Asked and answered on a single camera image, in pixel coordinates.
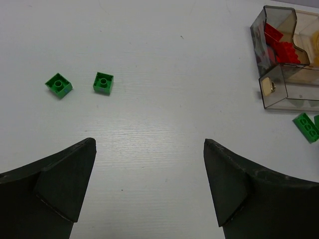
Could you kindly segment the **yellow rounded lego brick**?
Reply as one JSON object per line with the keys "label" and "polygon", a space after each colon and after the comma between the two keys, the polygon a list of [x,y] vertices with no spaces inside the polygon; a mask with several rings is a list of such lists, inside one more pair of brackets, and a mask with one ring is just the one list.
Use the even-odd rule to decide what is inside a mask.
{"label": "yellow rounded lego brick", "polygon": [[319,66],[319,32],[316,31],[311,37],[311,59],[312,63],[318,67]]}

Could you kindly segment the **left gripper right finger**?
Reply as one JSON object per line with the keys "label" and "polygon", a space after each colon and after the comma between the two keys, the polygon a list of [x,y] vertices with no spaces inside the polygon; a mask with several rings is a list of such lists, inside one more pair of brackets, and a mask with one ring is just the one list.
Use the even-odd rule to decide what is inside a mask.
{"label": "left gripper right finger", "polygon": [[235,154],[212,139],[203,151],[218,225],[227,239],[316,239],[319,185]]}

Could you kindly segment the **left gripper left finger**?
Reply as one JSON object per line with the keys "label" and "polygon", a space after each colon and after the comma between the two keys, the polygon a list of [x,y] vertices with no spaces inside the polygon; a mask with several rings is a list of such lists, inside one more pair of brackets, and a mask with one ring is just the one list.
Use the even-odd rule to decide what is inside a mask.
{"label": "left gripper left finger", "polygon": [[2,239],[68,239],[78,222],[96,157],[86,138],[0,175]]}

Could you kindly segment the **red long lego brick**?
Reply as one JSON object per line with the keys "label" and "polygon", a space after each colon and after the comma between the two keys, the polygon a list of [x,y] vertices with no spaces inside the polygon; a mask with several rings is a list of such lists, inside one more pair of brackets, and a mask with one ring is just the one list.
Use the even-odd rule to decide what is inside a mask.
{"label": "red long lego brick", "polygon": [[272,27],[268,23],[266,23],[265,25],[264,33],[266,43],[270,46],[280,42],[280,40],[284,36],[281,32],[279,32],[276,28]]}

